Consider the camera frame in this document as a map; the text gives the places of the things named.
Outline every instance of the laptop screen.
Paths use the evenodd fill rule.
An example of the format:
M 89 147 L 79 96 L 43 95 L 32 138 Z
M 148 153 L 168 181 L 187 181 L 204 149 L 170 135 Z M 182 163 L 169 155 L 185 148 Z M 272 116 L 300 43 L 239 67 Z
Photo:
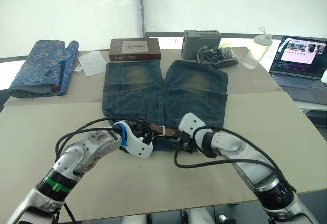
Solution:
M 283 36 L 269 72 L 321 78 L 327 68 L 327 42 Z

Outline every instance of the blue patterned cloth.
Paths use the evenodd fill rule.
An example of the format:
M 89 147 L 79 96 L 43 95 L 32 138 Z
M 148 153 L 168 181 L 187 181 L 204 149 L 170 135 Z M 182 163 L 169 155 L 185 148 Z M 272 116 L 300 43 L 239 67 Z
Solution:
M 8 93 L 17 98 L 66 95 L 78 47 L 76 41 L 67 49 L 63 41 L 37 41 Z

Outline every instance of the blue jeans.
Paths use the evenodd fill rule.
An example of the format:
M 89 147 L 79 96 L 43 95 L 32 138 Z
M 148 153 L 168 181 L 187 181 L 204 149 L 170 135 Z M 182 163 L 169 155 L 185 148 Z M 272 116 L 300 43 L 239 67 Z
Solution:
M 194 113 L 208 126 L 224 125 L 228 76 L 204 64 L 176 60 L 162 77 L 158 60 L 110 62 L 103 91 L 103 114 L 176 128 Z M 155 150 L 176 149 L 160 138 Z

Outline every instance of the gray device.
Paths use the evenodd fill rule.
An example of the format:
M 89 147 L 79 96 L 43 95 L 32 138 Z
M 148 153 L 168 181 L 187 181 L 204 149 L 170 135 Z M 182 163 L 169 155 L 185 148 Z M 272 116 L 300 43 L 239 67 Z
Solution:
M 327 42 L 283 36 L 269 73 L 293 100 L 327 105 Z
M 221 33 L 218 30 L 185 30 L 181 55 L 184 60 L 196 59 L 198 50 L 219 45 Z

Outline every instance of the white card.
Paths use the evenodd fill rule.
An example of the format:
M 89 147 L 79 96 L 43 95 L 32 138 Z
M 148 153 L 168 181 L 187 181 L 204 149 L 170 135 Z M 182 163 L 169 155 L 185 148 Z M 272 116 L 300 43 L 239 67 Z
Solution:
M 148 52 L 148 42 L 140 41 L 123 41 L 122 53 Z
M 100 51 L 92 51 L 78 57 L 86 76 L 92 76 L 106 71 L 106 61 Z

